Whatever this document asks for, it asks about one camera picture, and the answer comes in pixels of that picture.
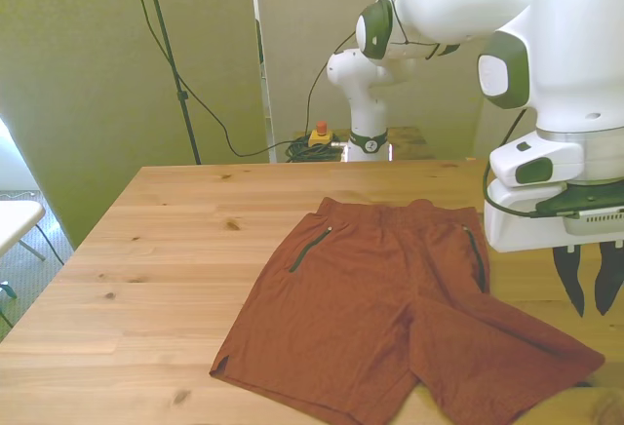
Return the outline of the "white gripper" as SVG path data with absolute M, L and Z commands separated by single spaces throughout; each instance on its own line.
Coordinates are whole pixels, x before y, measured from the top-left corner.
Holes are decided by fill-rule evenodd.
M 487 193 L 502 207 L 529 213 L 537 203 L 555 197 L 564 189 L 562 182 L 508 187 L 496 178 Z M 623 285 L 623 248 L 613 242 L 623 240 L 621 206 L 582 212 L 578 218 L 528 218 L 485 204 L 484 218 L 487 241 L 499 252 L 553 248 L 557 273 L 580 317 L 584 316 L 585 298 L 578 279 L 581 259 L 578 245 L 600 243 L 602 261 L 595 281 L 595 301 L 601 315 L 609 311 Z

